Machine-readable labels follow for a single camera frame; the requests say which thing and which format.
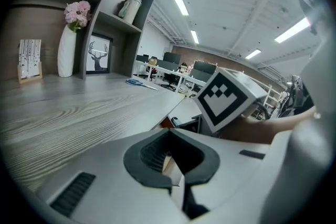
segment deer silhouette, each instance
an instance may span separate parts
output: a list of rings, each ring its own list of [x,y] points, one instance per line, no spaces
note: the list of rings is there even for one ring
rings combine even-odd
[[[102,57],[106,57],[107,56],[107,46],[106,46],[106,44],[104,44],[104,53],[103,53],[103,55],[101,54],[101,52],[99,53],[99,57],[97,57],[96,56],[96,53],[92,53],[92,50],[93,50],[93,43],[95,43],[94,41],[93,42],[91,42],[90,43],[90,45],[89,45],[89,54],[91,54],[92,55],[92,60],[95,62],[94,63],[94,69],[95,69],[95,71],[105,71],[105,70],[107,70],[107,68],[105,68],[105,67],[101,67],[100,66],[100,63],[99,63],[99,61],[100,61],[100,59],[102,58]]]

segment white vase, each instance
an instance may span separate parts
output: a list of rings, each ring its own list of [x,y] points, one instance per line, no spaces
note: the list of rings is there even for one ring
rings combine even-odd
[[[58,47],[57,67],[60,77],[69,77],[74,69],[74,57],[76,47],[76,33],[66,25]]]

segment wooden tabletop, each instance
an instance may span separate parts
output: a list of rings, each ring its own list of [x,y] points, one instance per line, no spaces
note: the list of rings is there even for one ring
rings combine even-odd
[[[23,86],[4,83],[0,148],[13,178],[36,190],[88,148],[154,128],[183,99],[145,80],[158,90],[125,80],[118,74],[86,80],[49,75]]]

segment ceiling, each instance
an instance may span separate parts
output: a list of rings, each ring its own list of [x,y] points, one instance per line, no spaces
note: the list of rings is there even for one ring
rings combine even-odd
[[[320,42],[310,28],[281,44],[274,41],[304,18],[299,0],[183,1],[189,16],[182,16],[174,0],[155,0],[149,23],[175,45],[234,59],[276,81],[299,74]],[[197,32],[199,45],[190,30]],[[246,60],[257,48],[261,53]]]

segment white cube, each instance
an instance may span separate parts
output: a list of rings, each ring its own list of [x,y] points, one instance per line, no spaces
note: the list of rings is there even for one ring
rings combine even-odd
[[[266,96],[267,92],[249,76],[218,67],[194,100],[215,133]]]

